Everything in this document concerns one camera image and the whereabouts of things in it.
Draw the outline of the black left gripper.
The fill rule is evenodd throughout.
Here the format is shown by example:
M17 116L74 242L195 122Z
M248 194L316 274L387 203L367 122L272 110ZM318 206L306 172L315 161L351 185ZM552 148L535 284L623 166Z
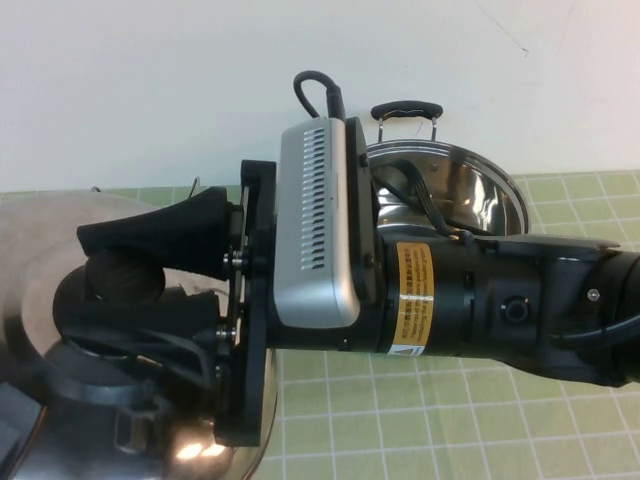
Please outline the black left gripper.
M379 205L369 169L360 161L342 177L349 230L342 253L355 276L360 313L342 328L284 325L273 297L276 229L276 165L241 164L243 218L240 264L232 268L230 307L238 345L225 369L226 410L216 418L215 437L224 445L259 445L272 426L276 405L275 351L341 351L385 354L395 331L395 275L384 265L374 222ZM158 210L77 228L88 256L105 249L137 251L174 270L226 277L223 257L230 247L234 206L226 189L211 187ZM61 335L81 345L150 359L205 390L214 388L216 328L220 319L213 292L142 303L58 302Z

